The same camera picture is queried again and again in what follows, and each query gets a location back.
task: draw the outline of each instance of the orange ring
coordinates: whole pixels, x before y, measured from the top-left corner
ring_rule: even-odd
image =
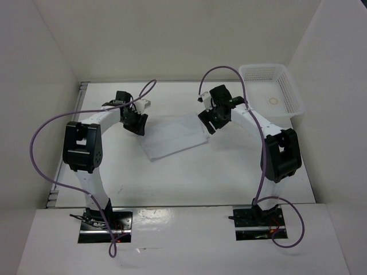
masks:
[[[272,97],[271,99],[269,99],[269,102],[270,102],[270,104],[273,104],[273,105],[278,104],[278,100],[276,98],[274,98],[274,97]]]

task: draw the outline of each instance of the white cloth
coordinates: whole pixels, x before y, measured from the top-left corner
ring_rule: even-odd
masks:
[[[145,135],[138,136],[150,160],[156,160],[208,142],[208,136],[196,113],[178,116],[167,122],[146,125]]]

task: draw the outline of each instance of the white table surface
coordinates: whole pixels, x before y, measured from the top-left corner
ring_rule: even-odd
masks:
[[[82,209],[37,210],[18,275],[90,274],[349,274],[326,205],[297,205],[304,240],[281,249],[271,240],[236,241],[229,206],[134,209],[131,243],[78,244]],[[283,206],[291,244],[300,236],[298,216]]]
[[[239,82],[207,82],[203,91],[225,84],[232,96],[241,95]],[[116,91],[137,97],[145,82],[89,84],[81,109],[99,109],[115,98]],[[189,112],[201,112],[198,82],[158,82],[146,96],[151,107],[146,127]],[[82,114],[85,119],[90,114]],[[273,121],[290,128],[289,119]],[[209,143],[151,162],[136,136],[115,124],[102,137],[100,173],[113,206],[204,206],[250,204],[256,194],[261,169],[261,143],[234,123],[210,136]],[[58,180],[80,186],[63,163]],[[314,203],[304,165],[283,191],[295,203]],[[83,207],[84,195],[60,188],[56,207]]]

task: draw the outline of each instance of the black mounting bracket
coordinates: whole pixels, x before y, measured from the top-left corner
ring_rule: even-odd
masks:
[[[209,93],[214,104],[213,108],[202,111],[198,117],[212,135],[216,132],[214,128],[222,129],[223,126],[231,121],[231,109],[244,103],[244,99],[240,96],[232,98],[225,85],[217,86],[211,89]]]
[[[112,211],[111,199],[108,200],[106,207],[103,209],[103,213],[106,216],[107,222],[109,224],[113,223],[114,212]],[[90,208],[86,208],[83,216],[85,216],[86,219],[92,221],[103,222],[103,218],[99,210],[92,210]]]
[[[132,95],[128,92],[117,91],[115,100],[104,103],[102,106],[118,106],[128,103],[131,100]],[[123,127],[136,135],[145,135],[145,124],[147,119],[147,114],[141,114],[136,111],[134,103],[120,108],[120,121],[123,123]]]
[[[86,139],[85,145],[77,143],[83,139]],[[65,130],[63,161],[73,171],[82,170],[91,174],[96,167],[100,166],[102,157],[100,125],[70,121]]]
[[[265,176],[269,180],[278,183],[287,176],[293,176],[302,166],[297,133],[293,129],[281,130],[281,133],[275,136],[268,135],[265,144],[267,153]]]

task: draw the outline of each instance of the white wall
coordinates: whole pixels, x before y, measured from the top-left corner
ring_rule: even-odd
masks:
[[[29,142],[47,118],[73,109],[78,82],[31,0],[0,1],[0,274],[15,274],[35,209],[50,185],[33,170]],[[65,120],[36,144],[41,168],[53,176]]]
[[[198,80],[287,64],[320,0],[34,0],[79,80]],[[235,78],[223,70],[216,78]]]
[[[294,125],[351,274],[366,274],[367,9],[323,0],[289,64],[307,113]]]

